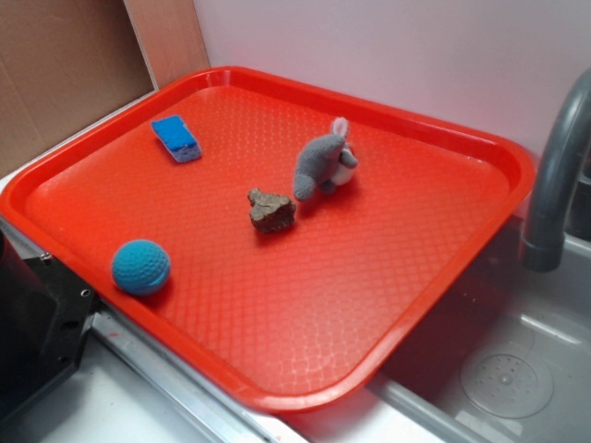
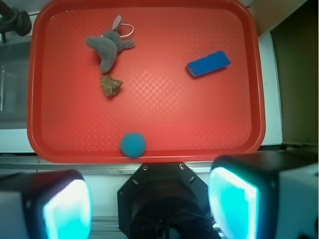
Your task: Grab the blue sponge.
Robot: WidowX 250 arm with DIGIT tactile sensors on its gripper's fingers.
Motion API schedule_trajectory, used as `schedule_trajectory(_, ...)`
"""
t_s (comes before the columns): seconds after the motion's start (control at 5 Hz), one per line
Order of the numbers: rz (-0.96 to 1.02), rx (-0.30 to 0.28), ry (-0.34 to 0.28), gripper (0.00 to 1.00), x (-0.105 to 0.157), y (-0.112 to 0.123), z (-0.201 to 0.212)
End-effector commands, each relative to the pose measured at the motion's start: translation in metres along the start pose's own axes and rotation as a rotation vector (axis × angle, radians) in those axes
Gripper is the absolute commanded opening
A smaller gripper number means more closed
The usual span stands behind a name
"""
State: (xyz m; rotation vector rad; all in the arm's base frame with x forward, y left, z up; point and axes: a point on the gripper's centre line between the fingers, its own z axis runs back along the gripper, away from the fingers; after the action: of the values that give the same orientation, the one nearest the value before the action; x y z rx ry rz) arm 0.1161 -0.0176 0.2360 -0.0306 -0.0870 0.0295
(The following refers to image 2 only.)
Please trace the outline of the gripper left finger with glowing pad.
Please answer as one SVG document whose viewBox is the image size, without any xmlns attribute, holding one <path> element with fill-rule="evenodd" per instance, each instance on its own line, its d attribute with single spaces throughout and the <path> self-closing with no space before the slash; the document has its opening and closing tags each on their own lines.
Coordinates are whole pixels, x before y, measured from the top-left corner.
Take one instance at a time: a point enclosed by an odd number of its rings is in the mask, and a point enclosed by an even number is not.
<svg viewBox="0 0 319 239">
<path fill-rule="evenodd" d="M 90 186 L 76 170 L 0 178 L 2 239 L 87 239 L 92 217 Z"/>
</svg>

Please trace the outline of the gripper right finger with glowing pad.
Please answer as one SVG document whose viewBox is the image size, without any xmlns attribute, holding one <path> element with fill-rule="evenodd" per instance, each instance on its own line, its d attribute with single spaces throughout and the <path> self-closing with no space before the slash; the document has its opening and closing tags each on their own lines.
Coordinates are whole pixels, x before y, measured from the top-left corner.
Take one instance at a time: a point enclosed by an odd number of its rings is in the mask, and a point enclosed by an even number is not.
<svg viewBox="0 0 319 239">
<path fill-rule="evenodd" d="M 208 176 L 208 199 L 228 239 L 316 239 L 319 156 L 286 150 L 220 156 Z"/>
</svg>

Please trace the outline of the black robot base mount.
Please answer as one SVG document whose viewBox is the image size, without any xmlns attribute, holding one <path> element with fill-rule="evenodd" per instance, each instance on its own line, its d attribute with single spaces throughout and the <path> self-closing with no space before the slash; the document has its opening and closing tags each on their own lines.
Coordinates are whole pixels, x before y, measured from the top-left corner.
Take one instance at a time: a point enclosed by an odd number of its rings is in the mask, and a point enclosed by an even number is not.
<svg viewBox="0 0 319 239">
<path fill-rule="evenodd" d="M 208 186 L 184 163 L 145 163 L 117 191 L 129 239 L 218 239 Z"/>
</svg>

